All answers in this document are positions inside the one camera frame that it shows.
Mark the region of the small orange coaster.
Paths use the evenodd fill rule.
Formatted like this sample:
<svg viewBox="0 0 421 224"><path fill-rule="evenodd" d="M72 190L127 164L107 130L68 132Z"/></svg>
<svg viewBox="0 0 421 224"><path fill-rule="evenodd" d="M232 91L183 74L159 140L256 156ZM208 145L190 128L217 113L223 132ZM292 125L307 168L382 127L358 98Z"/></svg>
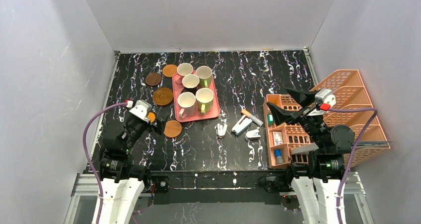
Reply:
<svg viewBox="0 0 421 224"><path fill-rule="evenodd" d="M156 115L153 112L149 112L147 118L151 123L153 123L156 120Z"/></svg>

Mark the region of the brown saucer coaster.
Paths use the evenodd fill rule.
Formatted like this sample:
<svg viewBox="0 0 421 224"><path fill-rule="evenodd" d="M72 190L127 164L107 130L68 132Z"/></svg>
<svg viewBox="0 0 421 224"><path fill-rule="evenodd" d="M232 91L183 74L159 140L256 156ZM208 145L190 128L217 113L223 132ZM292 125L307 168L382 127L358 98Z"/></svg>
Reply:
<svg viewBox="0 0 421 224"><path fill-rule="evenodd" d="M167 87L159 88L153 93L152 100L158 106L168 105L173 100L173 91Z"/></svg>

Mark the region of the dark brown coaster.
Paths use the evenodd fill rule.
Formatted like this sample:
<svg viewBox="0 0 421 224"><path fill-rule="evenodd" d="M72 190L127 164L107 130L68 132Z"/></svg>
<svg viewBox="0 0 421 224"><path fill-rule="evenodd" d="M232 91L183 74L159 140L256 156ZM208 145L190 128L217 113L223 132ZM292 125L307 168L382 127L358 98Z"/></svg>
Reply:
<svg viewBox="0 0 421 224"><path fill-rule="evenodd" d="M159 73L149 73L145 78L145 83L149 86L157 86L161 81L162 76Z"/></svg>

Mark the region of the pink tray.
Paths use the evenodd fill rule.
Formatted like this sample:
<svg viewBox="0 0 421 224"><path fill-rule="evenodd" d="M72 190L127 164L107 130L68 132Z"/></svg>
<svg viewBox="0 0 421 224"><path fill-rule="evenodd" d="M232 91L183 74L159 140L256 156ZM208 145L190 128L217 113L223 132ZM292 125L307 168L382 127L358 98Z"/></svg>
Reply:
<svg viewBox="0 0 421 224"><path fill-rule="evenodd" d="M214 92L214 99L213 99L213 107L212 110L207 112L205 115L202 115L200 110L198 109L198 105L197 105L197 109L196 112L193 116L191 117L186 117L184 119L182 119L179 115L178 112L180 111L180 107L177 104L177 98L178 96L183 93L184 91L184 87L183 85L177 85L176 84L176 79L178 79L179 76L178 74L174 74L172 77L172 85L173 85L173 96L174 96L174 113L175 113L175 119L180 122L193 122L193 121L198 121L198 120L205 120L205 119L212 119L212 118L217 118L220 114L220 106L219 106L219 102L218 102L218 97L217 97L217 92L216 92L216 88L215 88L215 84L214 84L214 79L212 78L212 82L210 85L210 88L213 92Z"/></svg>

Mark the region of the light orange coaster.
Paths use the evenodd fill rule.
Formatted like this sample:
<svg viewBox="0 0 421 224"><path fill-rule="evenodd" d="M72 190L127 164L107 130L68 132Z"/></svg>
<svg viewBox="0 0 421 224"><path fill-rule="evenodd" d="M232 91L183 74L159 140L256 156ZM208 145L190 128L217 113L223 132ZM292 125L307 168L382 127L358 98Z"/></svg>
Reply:
<svg viewBox="0 0 421 224"><path fill-rule="evenodd" d="M162 74L165 77L173 77L177 73L177 66L174 64L168 64L162 69Z"/></svg>

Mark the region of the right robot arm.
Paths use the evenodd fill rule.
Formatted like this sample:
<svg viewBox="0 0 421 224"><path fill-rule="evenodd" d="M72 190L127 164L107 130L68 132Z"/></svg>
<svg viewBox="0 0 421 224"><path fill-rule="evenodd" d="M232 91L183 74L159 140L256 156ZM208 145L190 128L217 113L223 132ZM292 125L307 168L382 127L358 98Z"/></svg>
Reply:
<svg viewBox="0 0 421 224"><path fill-rule="evenodd" d="M288 94L300 105L298 111L287 111L272 102L267 106L277 125L299 124L316 148L309 151L307 165L291 164L289 182L296 193L306 224L346 223L343 191L346 175L344 155L350 153L355 133L346 125L328 126L324 114L336 104L331 89L299 91L288 88Z"/></svg>

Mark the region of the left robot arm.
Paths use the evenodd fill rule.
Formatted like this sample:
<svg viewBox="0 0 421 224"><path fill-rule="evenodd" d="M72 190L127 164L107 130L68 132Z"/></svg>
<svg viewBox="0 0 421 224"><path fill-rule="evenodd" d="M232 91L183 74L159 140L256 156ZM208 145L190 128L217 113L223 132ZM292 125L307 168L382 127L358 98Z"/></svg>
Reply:
<svg viewBox="0 0 421 224"><path fill-rule="evenodd" d="M128 115L113 139L103 139L104 151L99 163L99 191L92 223L127 224L145 187L152 187L150 169L134 164L129 152L144 134L163 134L168 118L153 122Z"/></svg>

